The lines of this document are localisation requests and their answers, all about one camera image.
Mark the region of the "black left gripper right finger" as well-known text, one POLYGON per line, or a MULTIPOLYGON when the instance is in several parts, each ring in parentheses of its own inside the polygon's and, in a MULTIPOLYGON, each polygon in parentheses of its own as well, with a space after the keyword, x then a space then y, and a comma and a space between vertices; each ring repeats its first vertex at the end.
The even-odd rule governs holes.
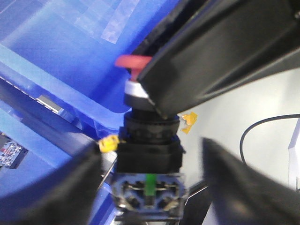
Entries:
POLYGON ((298 225, 300 195, 202 140, 203 176, 220 225, 298 225))

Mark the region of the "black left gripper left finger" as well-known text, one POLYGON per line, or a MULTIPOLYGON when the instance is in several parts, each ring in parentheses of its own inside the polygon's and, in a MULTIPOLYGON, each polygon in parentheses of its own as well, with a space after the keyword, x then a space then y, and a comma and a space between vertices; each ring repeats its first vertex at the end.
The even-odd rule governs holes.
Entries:
POLYGON ((102 155, 92 142, 40 181, 0 199, 2 225, 86 225, 102 180, 102 155))

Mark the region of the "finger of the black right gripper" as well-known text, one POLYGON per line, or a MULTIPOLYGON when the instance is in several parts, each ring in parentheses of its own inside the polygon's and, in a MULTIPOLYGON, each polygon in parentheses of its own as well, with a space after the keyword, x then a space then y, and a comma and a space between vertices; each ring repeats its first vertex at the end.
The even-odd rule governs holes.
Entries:
POLYGON ((209 0, 138 76, 162 117, 300 66, 297 0, 209 0))

